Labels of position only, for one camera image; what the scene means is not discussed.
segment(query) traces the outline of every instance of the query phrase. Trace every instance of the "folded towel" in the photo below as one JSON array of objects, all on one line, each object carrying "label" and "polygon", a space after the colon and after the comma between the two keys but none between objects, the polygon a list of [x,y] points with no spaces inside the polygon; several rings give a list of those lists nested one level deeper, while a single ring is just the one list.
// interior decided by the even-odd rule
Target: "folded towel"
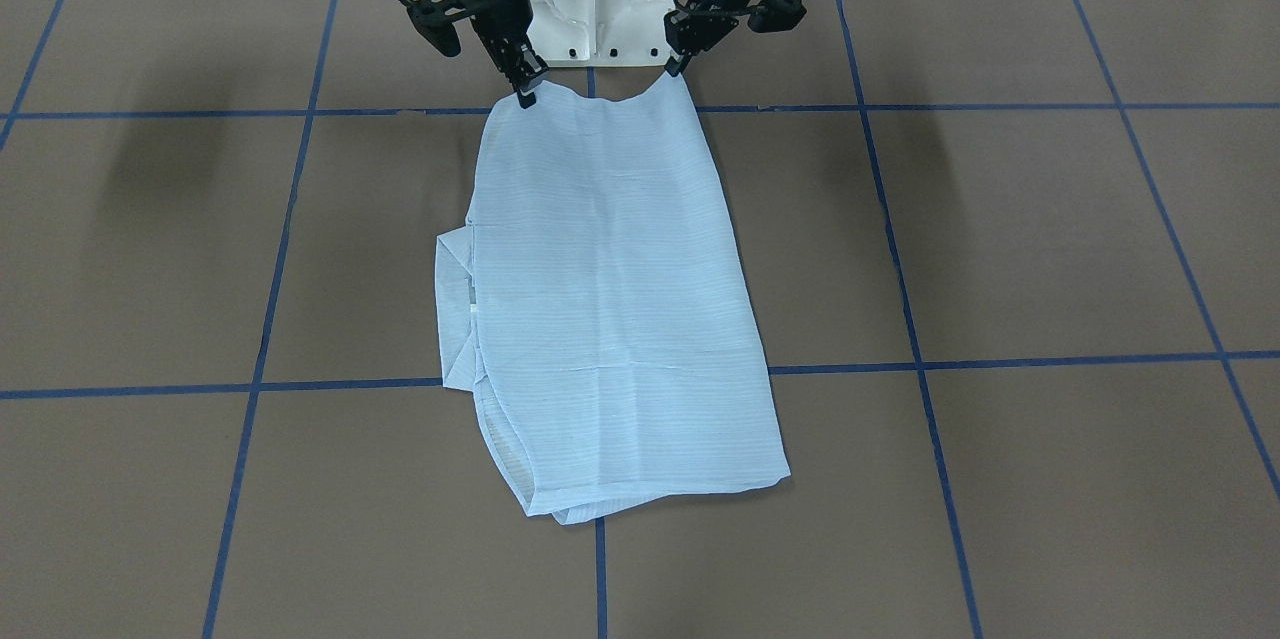
[{"label": "folded towel", "polygon": [[439,237],[444,385],[529,516],[561,524],[787,476],[716,165],[681,78],[621,102],[554,85],[485,124]]}]

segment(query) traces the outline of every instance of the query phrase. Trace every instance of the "light blue towel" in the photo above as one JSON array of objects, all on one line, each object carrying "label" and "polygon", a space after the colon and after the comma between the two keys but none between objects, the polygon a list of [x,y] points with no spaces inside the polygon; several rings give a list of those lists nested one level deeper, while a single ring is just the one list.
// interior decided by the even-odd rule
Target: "light blue towel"
[{"label": "light blue towel", "polygon": [[575,524],[790,474],[719,177],[684,79],[554,85],[485,124],[439,238],[444,385],[529,516]]}]

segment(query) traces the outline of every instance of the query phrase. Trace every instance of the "cloth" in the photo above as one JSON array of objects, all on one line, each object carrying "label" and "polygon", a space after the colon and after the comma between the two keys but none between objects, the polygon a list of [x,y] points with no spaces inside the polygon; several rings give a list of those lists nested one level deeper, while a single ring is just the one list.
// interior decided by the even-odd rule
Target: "cloth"
[{"label": "cloth", "polygon": [[544,83],[485,124],[438,239],[444,385],[529,516],[588,521],[787,476],[733,229],[689,91]]}]

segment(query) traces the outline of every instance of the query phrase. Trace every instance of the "towel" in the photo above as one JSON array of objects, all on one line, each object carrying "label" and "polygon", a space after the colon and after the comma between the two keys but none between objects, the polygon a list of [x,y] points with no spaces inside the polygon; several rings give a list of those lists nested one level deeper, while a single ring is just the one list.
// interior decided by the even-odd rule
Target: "towel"
[{"label": "towel", "polygon": [[471,392],[527,516],[589,521],[790,474],[723,191],[682,78],[550,83],[485,124],[439,237],[444,385]]}]

